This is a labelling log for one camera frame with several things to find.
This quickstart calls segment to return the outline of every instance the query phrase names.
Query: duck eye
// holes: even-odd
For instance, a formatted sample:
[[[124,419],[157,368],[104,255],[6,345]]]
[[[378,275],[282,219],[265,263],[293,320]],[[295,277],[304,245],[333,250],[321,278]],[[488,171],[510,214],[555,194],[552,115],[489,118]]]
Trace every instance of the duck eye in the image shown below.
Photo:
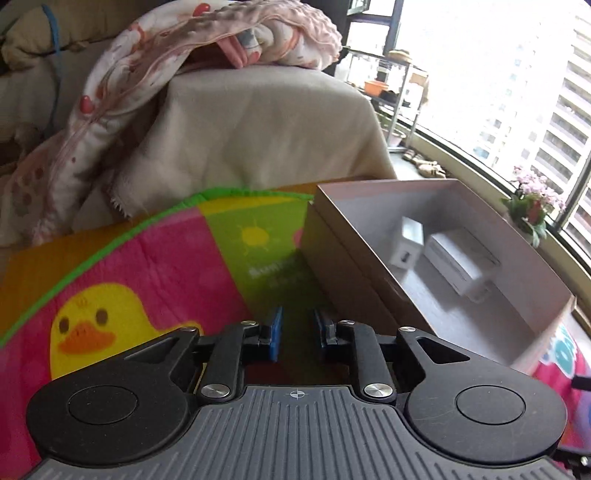
[[[107,314],[107,311],[105,309],[98,309],[96,311],[96,323],[99,325],[105,325],[107,323],[107,320],[109,319],[109,315]]]
[[[70,329],[70,320],[68,317],[63,317],[60,320],[59,329],[61,333],[66,333]]]

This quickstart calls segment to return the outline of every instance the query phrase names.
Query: pink blanket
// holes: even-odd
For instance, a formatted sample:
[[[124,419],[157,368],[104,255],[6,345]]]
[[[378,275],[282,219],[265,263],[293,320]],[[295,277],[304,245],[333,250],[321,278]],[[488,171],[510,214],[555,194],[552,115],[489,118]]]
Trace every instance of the pink blanket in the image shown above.
[[[66,130],[7,184],[0,243],[32,236],[42,244],[69,233],[103,154],[177,72],[253,64],[323,70],[340,49],[336,27],[298,0],[177,0],[152,10],[96,63]]]

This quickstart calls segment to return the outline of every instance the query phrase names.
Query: sun graphic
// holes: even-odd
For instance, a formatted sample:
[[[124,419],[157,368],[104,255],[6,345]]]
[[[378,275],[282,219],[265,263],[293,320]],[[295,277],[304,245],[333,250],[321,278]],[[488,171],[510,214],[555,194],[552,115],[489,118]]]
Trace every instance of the sun graphic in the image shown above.
[[[261,228],[256,224],[256,221],[254,221],[253,225],[239,226],[238,228],[240,229],[240,239],[244,245],[245,255],[248,255],[251,249],[262,248],[266,251],[269,250],[269,243],[273,241],[269,234],[272,231],[271,228]]]

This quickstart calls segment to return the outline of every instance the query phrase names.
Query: green mat edge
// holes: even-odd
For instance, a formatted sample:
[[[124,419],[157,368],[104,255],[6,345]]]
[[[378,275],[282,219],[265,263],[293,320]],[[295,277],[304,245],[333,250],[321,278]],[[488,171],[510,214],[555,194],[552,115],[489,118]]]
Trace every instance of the green mat edge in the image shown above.
[[[118,236],[117,238],[111,240],[109,244],[105,247],[101,248],[95,254],[91,255],[89,258],[84,260],[80,265],[78,265],[74,270],[68,273],[65,277],[63,277],[54,287],[49,289],[43,296],[41,296],[33,305],[31,305],[19,318],[18,320],[6,331],[3,337],[0,339],[0,348],[4,347],[8,341],[16,334],[16,332],[32,317],[34,316],[39,310],[41,310],[53,297],[55,297],[59,292],[61,292],[64,288],[66,288],[70,283],[80,277],[83,273],[90,270],[94,265],[96,265],[99,261],[105,258],[107,255],[112,253],[115,249],[123,245],[128,240],[131,240],[133,237],[137,236],[139,233],[146,230],[148,227],[152,226],[153,224],[159,222],[165,217],[172,215],[173,213],[181,212],[182,210],[186,210],[187,208],[195,207],[203,202],[208,202],[210,200],[217,200],[220,198],[227,198],[227,197],[288,197],[298,200],[311,200],[313,195],[308,195],[305,193],[290,193],[290,192],[273,192],[270,190],[248,190],[248,189],[239,189],[239,188],[226,188],[226,187],[216,187],[209,190],[204,190],[203,192],[196,193],[195,195],[190,196],[189,198],[183,200],[182,202],[178,203],[174,207],[165,210],[163,212],[157,213],[156,215],[144,220],[143,222],[137,224],[129,231],[123,233],[122,235]]]

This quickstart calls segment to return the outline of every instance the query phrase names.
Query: gray ribbed plate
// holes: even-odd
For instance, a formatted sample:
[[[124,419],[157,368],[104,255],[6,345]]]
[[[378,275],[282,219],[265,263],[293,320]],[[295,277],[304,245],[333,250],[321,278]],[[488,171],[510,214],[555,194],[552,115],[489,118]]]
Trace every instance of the gray ribbed plate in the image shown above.
[[[527,438],[517,440],[526,442]],[[559,480],[570,477],[548,459],[505,469],[453,462],[417,441],[392,407],[361,402],[347,387],[248,387],[239,400],[202,408],[180,440],[146,460],[116,468],[87,469],[49,459],[29,478]]]

